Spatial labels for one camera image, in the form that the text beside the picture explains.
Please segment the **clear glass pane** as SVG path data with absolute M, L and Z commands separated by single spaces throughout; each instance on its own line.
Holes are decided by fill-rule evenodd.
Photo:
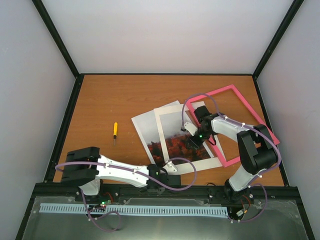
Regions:
M 191 135 L 187 131 L 181 131 L 181 112 L 161 114 L 159 119 L 170 159 L 181 157 L 195 162 L 211 158 L 203 145 L 198 149 L 186 147 Z

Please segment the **pink wooden picture frame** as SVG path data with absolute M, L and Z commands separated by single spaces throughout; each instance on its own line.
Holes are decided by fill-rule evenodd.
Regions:
M 253 107 L 249 104 L 249 102 L 245 99 L 245 97 L 240 93 L 240 91 L 236 88 L 234 84 L 224 86 L 222 88 L 215 89 L 213 91 L 207 92 L 206 94 L 209 96 L 214 96 L 217 94 L 220 94 L 222 92 L 232 90 L 234 94 L 237 96 L 237 98 L 242 102 L 242 104 L 247 108 L 247 110 L 251 113 L 251 115 L 256 119 L 256 121 L 260 124 L 266 124 L 265 121 L 258 115 L 258 113 L 253 109 Z M 194 113 L 195 111 L 195 106 L 193 106 L 193 103 L 197 103 L 199 100 L 204 99 L 206 96 L 205 95 L 197 95 L 190 97 L 186 101 L 186 105 L 184 109 L 188 108 L 190 111 L 190 114 L 192 115 L 193 120 L 195 121 L 195 125 L 197 127 L 200 126 L 199 121 L 196 118 L 196 115 Z M 222 164 L 223 167 L 229 167 L 235 163 L 238 163 L 240 161 L 240 157 L 235 157 L 231 160 L 226 160 L 225 156 L 223 155 L 223 151 L 218 147 L 218 145 L 214 145 L 211 147 L 213 151 L 215 152 L 218 160 Z

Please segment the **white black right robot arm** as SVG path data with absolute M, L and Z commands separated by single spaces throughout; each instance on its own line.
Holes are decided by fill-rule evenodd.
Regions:
M 280 160 L 277 147 L 268 128 L 264 124 L 248 125 L 233 120 L 217 112 L 212 114 L 206 106 L 200 106 L 194 114 L 199 123 L 182 125 L 182 130 L 190 133 L 186 141 L 189 149 L 199 149 L 210 137 L 224 135 L 238 146 L 240 166 L 233 176 L 224 183 L 224 197 L 234 202 L 256 178 L 271 169 Z

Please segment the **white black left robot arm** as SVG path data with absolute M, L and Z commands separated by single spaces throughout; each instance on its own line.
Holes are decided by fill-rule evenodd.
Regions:
M 163 185 L 170 188 L 182 186 L 179 175 L 170 175 L 156 164 L 131 165 L 115 161 L 101 155 L 100 149 L 93 146 L 68 152 L 65 162 L 56 165 L 55 170 L 62 172 L 61 183 L 78 187 L 95 202 L 103 198 L 103 180 L 121 182 L 156 193 L 163 190 Z

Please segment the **yellow handled screwdriver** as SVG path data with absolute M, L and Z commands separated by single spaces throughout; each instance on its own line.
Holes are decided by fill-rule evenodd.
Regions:
M 113 124 L 113 145 L 116 145 L 116 141 L 117 141 L 117 136 L 118 136 L 118 123 L 115 122 Z

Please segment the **white mat board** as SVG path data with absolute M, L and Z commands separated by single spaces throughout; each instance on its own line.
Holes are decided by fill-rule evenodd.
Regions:
M 154 109 L 163 154 L 164 168 L 169 174 L 183 175 L 196 169 L 203 171 L 222 166 L 204 142 L 197 149 L 188 143 L 197 131 L 182 104 Z

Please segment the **autumn forest photo print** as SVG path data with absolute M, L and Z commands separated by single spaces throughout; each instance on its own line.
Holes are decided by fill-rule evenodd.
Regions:
M 161 146 L 161 138 L 159 135 L 157 119 L 160 119 L 160 115 L 175 113 L 175 111 L 171 111 L 171 109 L 180 110 L 181 103 L 176 100 L 137 115 L 131 119 L 150 162 L 161 167 L 164 165 L 165 160 Z

